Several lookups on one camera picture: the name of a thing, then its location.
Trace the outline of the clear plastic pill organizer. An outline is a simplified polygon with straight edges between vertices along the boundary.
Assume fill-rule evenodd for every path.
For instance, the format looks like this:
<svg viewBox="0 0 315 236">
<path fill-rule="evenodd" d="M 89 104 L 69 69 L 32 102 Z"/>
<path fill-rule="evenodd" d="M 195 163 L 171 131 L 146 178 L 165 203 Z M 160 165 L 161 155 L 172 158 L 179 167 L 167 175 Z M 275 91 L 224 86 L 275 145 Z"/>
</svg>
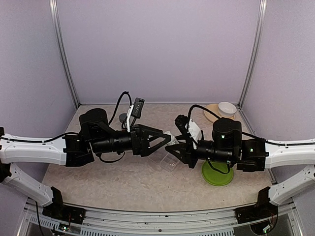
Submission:
<svg viewBox="0 0 315 236">
<path fill-rule="evenodd" d="M 176 157 L 165 151 L 156 151 L 148 158 L 169 173 L 173 172 L 179 163 Z M 172 167 L 170 163 L 175 163 L 176 166 Z"/>
</svg>

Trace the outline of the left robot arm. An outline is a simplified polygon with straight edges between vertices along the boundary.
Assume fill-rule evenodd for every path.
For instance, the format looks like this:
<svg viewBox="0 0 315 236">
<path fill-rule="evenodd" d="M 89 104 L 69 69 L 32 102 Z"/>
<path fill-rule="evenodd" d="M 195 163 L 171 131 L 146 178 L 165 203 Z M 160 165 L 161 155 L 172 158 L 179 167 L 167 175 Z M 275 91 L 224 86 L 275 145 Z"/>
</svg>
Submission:
<svg viewBox="0 0 315 236">
<path fill-rule="evenodd" d="M 104 153 L 117 154 L 131 150 L 133 155 L 147 157 L 171 141 L 162 130 L 135 125 L 127 130 L 109 126 L 104 109 L 95 108 L 79 117 L 79 133 L 68 132 L 51 139 L 20 139 L 0 130 L 0 181 L 17 188 L 42 207 L 49 208 L 59 219 L 69 214 L 60 190 L 47 187 L 17 167 L 18 162 L 48 163 L 82 167 Z"/>
</svg>

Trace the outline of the small white pill bottle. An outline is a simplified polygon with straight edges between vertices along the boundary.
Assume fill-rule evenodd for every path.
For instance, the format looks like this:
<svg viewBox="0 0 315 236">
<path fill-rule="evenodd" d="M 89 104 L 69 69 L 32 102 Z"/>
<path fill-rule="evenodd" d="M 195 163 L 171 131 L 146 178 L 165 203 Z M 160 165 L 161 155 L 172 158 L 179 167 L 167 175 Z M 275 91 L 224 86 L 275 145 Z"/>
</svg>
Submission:
<svg viewBox="0 0 315 236">
<path fill-rule="evenodd" d="M 167 146 L 179 144 L 178 140 L 175 138 L 175 136 L 170 131 L 166 131 L 165 134 L 170 136 L 170 141 L 166 144 Z"/>
</svg>

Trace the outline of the grey-capped orange pill bottle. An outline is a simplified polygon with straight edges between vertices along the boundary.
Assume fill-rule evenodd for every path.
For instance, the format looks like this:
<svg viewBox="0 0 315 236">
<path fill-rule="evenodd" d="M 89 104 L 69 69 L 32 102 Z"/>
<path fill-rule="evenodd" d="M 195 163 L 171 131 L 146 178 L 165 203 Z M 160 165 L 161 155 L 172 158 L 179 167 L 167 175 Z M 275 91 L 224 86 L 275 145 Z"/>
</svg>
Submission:
<svg viewBox="0 0 315 236">
<path fill-rule="evenodd" d="M 127 130 L 126 120 L 127 120 L 127 114 L 126 113 L 122 113 L 119 115 L 119 121 L 121 123 L 121 129 L 122 130 Z"/>
</svg>

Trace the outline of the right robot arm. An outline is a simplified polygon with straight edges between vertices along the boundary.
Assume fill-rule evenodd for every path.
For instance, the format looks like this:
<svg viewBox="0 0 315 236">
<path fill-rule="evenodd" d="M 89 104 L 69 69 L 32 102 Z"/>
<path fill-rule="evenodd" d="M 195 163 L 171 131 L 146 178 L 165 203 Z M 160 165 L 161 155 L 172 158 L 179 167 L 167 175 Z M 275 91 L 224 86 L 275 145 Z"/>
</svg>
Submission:
<svg viewBox="0 0 315 236">
<path fill-rule="evenodd" d="M 271 187 L 259 191 L 252 214 L 262 218 L 271 210 L 271 204 L 279 206 L 315 182 L 315 143 L 312 140 L 280 142 L 269 141 L 245 134 L 239 121 L 220 118 L 213 123 L 212 140 L 203 137 L 200 128 L 186 116 L 178 116 L 175 124 L 181 135 L 179 143 L 167 145 L 166 151 L 182 163 L 194 168 L 198 160 L 222 163 L 227 169 L 236 167 L 243 172 L 256 172 L 280 166 L 304 165 L 304 168 Z"/>
</svg>

